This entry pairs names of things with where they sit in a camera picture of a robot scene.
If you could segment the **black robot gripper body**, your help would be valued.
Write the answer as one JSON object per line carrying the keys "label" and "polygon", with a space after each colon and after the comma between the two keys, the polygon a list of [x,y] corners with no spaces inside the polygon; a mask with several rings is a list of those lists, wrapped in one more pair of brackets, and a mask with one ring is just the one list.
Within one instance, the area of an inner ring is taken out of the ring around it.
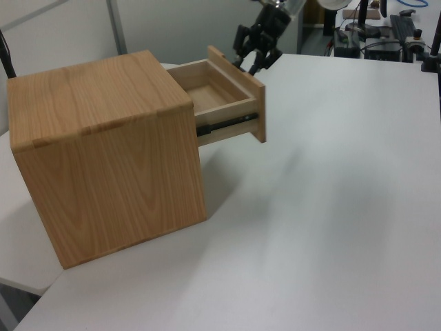
{"label": "black robot gripper body", "polygon": [[291,17],[280,6],[265,3],[252,27],[257,29],[259,33],[265,33],[271,38],[278,39],[283,35],[290,22]]}

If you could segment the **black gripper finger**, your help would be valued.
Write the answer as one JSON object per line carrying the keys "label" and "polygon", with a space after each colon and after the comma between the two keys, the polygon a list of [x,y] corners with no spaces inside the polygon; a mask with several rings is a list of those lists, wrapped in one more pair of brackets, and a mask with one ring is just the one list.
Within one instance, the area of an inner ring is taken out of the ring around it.
{"label": "black gripper finger", "polygon": [[234,39],[233,49],[236,51],[236,57],[233,64],[239,68],[243,59],[256,48],[257,27],[247,27],[239,25]]}
{"label": "black gripper finger", "polygon": [[256,51],[254,63],[249,69],[250,75],[255,75],[262,69],[269,69],[283,54],[277,48],[277,37],[262,32],[259,36],[250,38],[252,50]]}

